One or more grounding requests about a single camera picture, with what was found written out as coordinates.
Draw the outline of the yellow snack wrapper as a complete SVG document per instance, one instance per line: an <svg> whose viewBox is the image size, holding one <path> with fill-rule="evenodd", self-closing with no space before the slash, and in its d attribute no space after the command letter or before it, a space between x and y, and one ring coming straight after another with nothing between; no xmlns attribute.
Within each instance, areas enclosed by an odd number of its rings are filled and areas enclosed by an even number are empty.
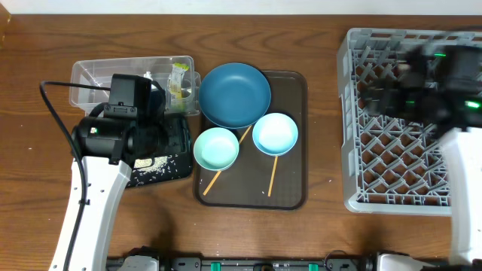
<svg viewBox="0 0 482 271"><path fill-rule="evenodd" d="M172 72L169 76L169 94L170 94L170 108L173 111L184 111L185 98L191 94L188 90L182 88L185 72L189 67L185 64L174 63L172 65Z"/></svg>

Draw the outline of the light blue bowl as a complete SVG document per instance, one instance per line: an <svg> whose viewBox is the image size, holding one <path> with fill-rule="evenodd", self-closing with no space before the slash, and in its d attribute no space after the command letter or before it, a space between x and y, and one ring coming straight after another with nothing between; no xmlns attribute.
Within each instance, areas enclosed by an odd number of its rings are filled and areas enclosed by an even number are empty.
<svg viewBox="0 0 482 271"><path fill-rule="evenodd" d="M252 140L264 154L278 157L288 153L297 143L297 124L286 114L264 115L254 125Z"/></svg>

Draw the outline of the white napkin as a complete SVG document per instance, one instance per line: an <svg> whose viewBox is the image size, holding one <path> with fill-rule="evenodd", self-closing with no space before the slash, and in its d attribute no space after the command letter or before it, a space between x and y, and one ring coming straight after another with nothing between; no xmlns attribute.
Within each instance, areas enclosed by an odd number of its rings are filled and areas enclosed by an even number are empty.
<svg viewBox="0 0 482 271"><path fill-rule="evenodd" d="M144 74L143 74L143 77L144 77L144 78L147 78L147 79L149 79L149 80L151 80L151 81L153 80L150 72L144 73Z"/></svg>

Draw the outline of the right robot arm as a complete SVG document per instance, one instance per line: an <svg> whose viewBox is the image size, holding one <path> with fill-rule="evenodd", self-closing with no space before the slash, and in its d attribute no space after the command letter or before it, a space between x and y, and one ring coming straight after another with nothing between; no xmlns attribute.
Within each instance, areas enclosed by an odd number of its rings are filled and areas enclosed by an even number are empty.
<svg viewBox="0 0 482 271"><path fill-rule="evenodd" d="M481 268L481 48L431 44L404 55L398 80L369 84L361 100L371 115L386 115L437 127L447 165L452 241L445 270Z"/></svg>

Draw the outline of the dark blue plate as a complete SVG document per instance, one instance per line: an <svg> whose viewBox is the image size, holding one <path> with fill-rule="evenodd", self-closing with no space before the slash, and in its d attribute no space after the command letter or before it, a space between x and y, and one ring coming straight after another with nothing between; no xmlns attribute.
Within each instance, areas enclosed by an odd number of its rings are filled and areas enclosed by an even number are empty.
<svg viewBox="0 0 482 271"><path fill-rule="evenodd" d="M232 62L211 70L201 83L200 109L212 123L227 129L252 125L270 107L266 76L252 65Z"/></svg>

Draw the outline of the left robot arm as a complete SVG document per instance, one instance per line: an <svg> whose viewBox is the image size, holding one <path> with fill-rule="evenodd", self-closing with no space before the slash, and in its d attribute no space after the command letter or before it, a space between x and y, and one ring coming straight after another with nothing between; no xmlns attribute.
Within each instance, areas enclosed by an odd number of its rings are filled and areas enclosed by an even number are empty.
<svg viewBox="0 0 482 271"><path fill-rule="evenodd" d="M157 82L109 87L69 132L48 109L72 149L72 187L51 270L103 270L119 202L139 159L164 151L165 92Z"/></svg>

